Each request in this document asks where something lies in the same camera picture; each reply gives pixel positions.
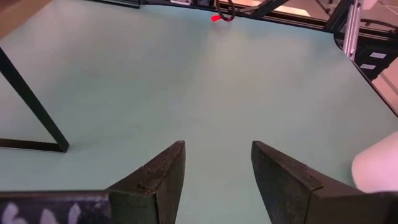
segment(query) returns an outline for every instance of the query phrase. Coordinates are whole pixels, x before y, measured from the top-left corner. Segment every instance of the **tabletop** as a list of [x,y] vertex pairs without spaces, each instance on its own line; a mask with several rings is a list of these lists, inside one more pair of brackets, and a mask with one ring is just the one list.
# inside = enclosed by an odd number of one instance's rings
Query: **tabletop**
[[[180,139],[177,223],[269,222],[253,140],[352,185],[353,157],[398,120],[333,36],[213,14],[54,0],[0,40],[71,144],[0,149],[0,190],[105,189]],[[7,84],[2,138],[52,141]]]

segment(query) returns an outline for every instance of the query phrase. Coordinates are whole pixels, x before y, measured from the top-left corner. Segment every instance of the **white label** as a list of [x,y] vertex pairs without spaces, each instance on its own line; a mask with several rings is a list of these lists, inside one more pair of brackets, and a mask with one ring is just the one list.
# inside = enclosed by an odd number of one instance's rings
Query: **white label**
[[360,68],[365,68],[365,69],[373,70],[374,68],[376,68],[376,66],[375,66],[375,65],[362,64],[362,65],[360,66]]
[[383,59],[384,57],[386,57],[386,54],[381,54],[381,53],[373,52],[373,53],[371,54],[371,57]]

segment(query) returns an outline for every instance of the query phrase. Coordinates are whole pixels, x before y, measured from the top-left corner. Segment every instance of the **black metal frame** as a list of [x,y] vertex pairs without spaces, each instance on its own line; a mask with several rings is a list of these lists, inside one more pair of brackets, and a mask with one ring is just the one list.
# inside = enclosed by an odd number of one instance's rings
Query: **black metal frame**
[[0,73],[6,78],[18,95],[24,100],[26,105],[32,110],[33,114],[39,119],[46,130],[51,134],[56,143],[23,141],[13,139],[0,139],[0,147],[13,149],[31,149],[40,151],[66,152],[69,143],[53,122],[50,115],[46,112],[40,101],[29,88],[25,80],[19,74],[15,66],[7,57],[6,53],[0,48]]

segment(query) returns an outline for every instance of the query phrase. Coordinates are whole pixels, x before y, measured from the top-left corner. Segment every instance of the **black metal rod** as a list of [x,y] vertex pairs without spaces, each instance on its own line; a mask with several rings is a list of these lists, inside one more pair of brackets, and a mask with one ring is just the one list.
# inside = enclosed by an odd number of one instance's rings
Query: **black metal rod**
[[0,72],[57,142],[57,144],[52,144],[46,142],[0,139],[0,147],[66,152],[69,148],[68,141],[65,139],[57,125],[53,122],[50,115],[46,112],[40,101],[34,95],[33,91],[29,88],[2,48],[0,48]]
[[349,7],[353,3],[353,0],[341,0],[326,23],[325,30],[332,33],[340,32],[347,23]]
[[266,1],[264,5],[259,6],[259,9],[252,12],[252,16],[261,18],[288,1],[289,0]]

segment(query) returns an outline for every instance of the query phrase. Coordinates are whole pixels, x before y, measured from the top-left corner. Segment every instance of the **black cable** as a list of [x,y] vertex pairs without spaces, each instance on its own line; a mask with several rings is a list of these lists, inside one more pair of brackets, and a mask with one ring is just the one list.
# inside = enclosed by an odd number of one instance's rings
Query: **black cable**
[[231,6],[231,17],[226,17],[224,16],[223,12],[221,12],[221,8],[220,8],[220,0],[215,0],[216,1],[216,8],[217,8],[217,12],[218,14],[221,16],[221,18],[227,22],[232,21],[235,18],[236,15],[236,10],[235,10],[235,5],[232,2],[232,0],[228,0],[229,5]]

